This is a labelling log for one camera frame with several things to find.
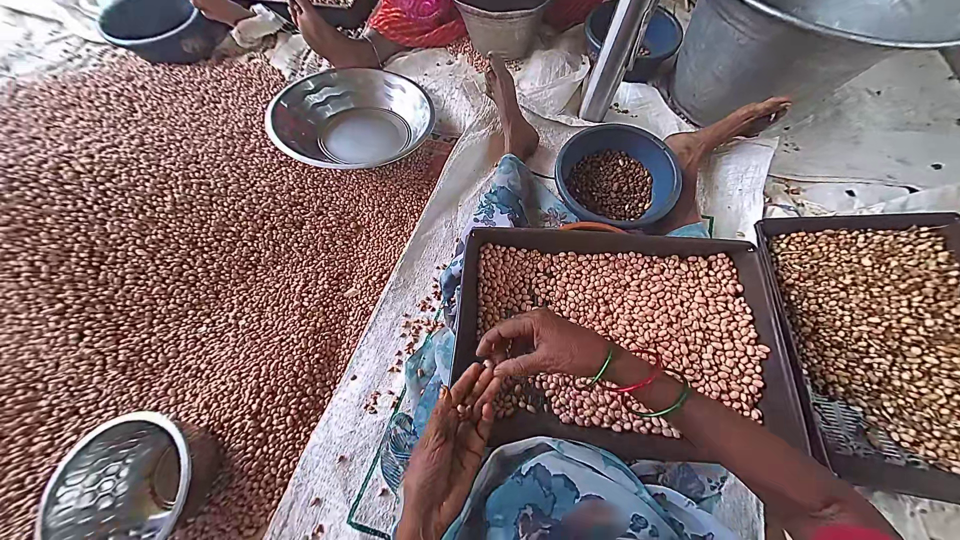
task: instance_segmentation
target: foot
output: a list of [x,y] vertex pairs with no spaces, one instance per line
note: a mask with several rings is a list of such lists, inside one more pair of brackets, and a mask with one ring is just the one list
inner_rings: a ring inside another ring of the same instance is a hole
[[350,39],[330,26],[310,0],[290,0],[290,14],[303,33],[303,40],[333,67],[380,67],[373,45],[366,39]]
[[252,11],[230,0],[190,0],[190,3],[204,17],[229,26],[236,26],[243,19],[253,16]]
[[789,109],[789,98],[773,97],[762,103],[745,105],[702,130],[667,137],[663,142],[677,155],[684,180],[677,205],[655,224],[654,232],[666,234],[700,221],[700,209],[697,208],[697,175],[701,161],[718,146],[730,142],[736,136],[758,134],[780,119]]
[[540,136],[537,130],[527,122],[516,102],[516,87],[514,76],[510,74],[507,65],[497,55],[490,56],[490,66],[484,74],[487,80],[487,94],[496,104],[496,111],[500,115],[500,126],[503,128],[503,153],[513,154],[521,161],[527,160],[537,151]]
[[762,103],[751,103],[728,114],[724,119],[692,133],[673,134],[664,141],[680,159],[680,167],[696,172],[700,161],[736,136],[754,136],[776,122],[790,109],[790,99],[772,97]]

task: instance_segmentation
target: green bangle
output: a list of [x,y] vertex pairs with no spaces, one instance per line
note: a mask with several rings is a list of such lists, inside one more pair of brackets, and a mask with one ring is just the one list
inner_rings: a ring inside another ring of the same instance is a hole
[[636,412],[635,410],[629,407],[627,407],[627,410],[629,410],[635,416],[639,416],[640,418],[656,418],[658,416],[665,416],[667,414],[670,414],[671,412],[677,410],[678,408],[684,405],[686,398],[689,397],[690,395],[690,383],[686,381],[686,377],[684,377],[683,374],[673,371],[672,369],[663,368],[662,372],[671,373],[684,380],[684,390],[681,391],[680,396],[677,398],[677,401],[674,402],[671,406],[665,408],[664,410],[658,410],[657,412]]
[[607,360],[604,361],[603,367],[600,368],[600,373],[596,374],[596,376],[593,378],[593,380],[590,381],[590,384],[588,386],[593,386],[594,384],[597,383],[598,380],[600,380],[601,377],[603,377],[603,372],[607,371],[607,366],[610,365],[610,361],[612,359],[613,359],[613,345],[610,346],[610,350],[607,352]]

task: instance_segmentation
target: blue plastic bowl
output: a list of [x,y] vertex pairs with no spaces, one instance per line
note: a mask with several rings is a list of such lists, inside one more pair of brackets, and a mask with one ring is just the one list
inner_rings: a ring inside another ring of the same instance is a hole
[[[570,177],[573,166],[584,157],[604,150],[626,152],[650,171],[653,197],[650,208],[639,219],[617,221],[595,214],[585,209],[567,190],[566,179]],[[554,178],[564,203],[581,220],[606,223],[624,230],[640,229],[661,219],[677,204],[683,187],[680,162],[673,151],[650,132],[627,124],[601,124],[571,137],[557,156]]]
[[100,13],[97,29],[143,60],[164,63],[206,60],[229,32],[190,0],[116,0]]
[[[607,37],[615,9],[616,2],[604,2],[593,8],[587,16],[587,24],[584,25],[584,31],[587,33],[587,53],[594,63],[600,56],[600,48],[603,47],[603,40]],[[650,50],[650,55],[636,57],[634,68],[623,76],[623,80],[628,83],[646,83],[657,74],[657,69],[663,61],[677,52],[683,40],[684,27],[680,26],[677,17],[662,6],[657,6],[653,17],[650,18],[647,33],[643,37],[643,46]]]

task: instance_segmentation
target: metal pole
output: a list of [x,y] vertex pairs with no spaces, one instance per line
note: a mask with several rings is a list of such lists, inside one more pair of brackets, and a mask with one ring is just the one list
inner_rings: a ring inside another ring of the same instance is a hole
[[620,0],[613,12],[610,29],[600,48],[596,65],[590,71],[580,117],[601,122],[613,101],[616,89],[623,81],[627,63],[633,64],[639,44],[647,33],[647,25],[659,0]]

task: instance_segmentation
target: dark brown tray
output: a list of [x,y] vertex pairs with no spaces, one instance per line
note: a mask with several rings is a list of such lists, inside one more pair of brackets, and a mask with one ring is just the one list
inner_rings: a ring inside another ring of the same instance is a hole
[[810,386],[803,374],[768,249],[770,238],[780,234],[815,233],[826,229],[899,231],[913,226],[944,227],[941,233],[946,237],[948,247],[955,257],[960,254],[960,214],[952,212],[762,219],[756,222],[755,229],[764,273],[776,298],[781,334],[793,367],[793,380],[797,383],[804,417],[808,419],[808,434],[814,448],[826,449],[825,456],[816,453],[814,456],[837,476],[857,485],[960,503],[960,475],[928,465],[885,433],[881,437],[881,448],[875,448],[864,435],[866,423],[859,412],[842,401],[820,395]]
[[[453,357],[453,380],[474,361],[476,351],[477,261],[480,246],[485,243],[536,249],[541,253],[575,252],[579,254],[637,252],[666,257],[677,255],[708,256],[726,253],[736,266],[743,296],[754,312],[759,342],[770,347],[765,360],[763,378],[766,389],[757,405],[763,411],[764,425],[794,448],[811,454],[804,427],[804,417],[797,396],[797,384],[787,361],[780,326],[773,316],[774,297],[756,248],[749,242],[703,238],[673,238],[637,234],[587,233],[547,229],[474,229],[468,238],[464,255],[460,313],[457,317],[457,340]],[[580,428],[562,424],[553,414],[519,412],[500,420],[493,427],[491,444],[514,442],[537,435],[583,441],[609,450],[625,461],[658,459],[662,461],[716,461],[703,449],[685,439],[659,435],[617,433],[613,430]]]

